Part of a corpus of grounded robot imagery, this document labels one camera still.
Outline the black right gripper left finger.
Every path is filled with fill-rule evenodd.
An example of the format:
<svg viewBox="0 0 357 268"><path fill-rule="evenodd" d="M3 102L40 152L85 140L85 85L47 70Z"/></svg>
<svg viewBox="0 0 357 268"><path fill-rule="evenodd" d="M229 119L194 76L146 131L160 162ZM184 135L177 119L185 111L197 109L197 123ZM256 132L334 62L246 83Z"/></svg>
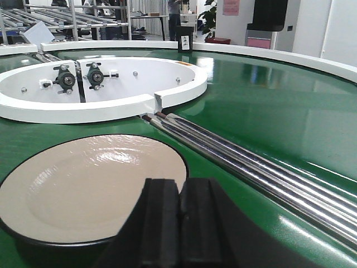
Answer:
<svg viewBox="0 0 357 268"><path fill-rule="evenodd" d="M174 180L146 179L126 222L97 267L178 267L179 192Z"/></svg>

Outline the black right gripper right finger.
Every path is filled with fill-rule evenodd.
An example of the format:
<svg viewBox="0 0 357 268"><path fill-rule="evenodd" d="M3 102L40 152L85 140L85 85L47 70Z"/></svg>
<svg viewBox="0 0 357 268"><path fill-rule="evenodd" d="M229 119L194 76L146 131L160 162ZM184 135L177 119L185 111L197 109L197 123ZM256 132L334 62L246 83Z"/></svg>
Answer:
<svg viewBox="0 0 357 268"><path fill-rule="evenodd" d="M183 267L284 267L284 248L209 178L188 178L180 194Z"/></svg>

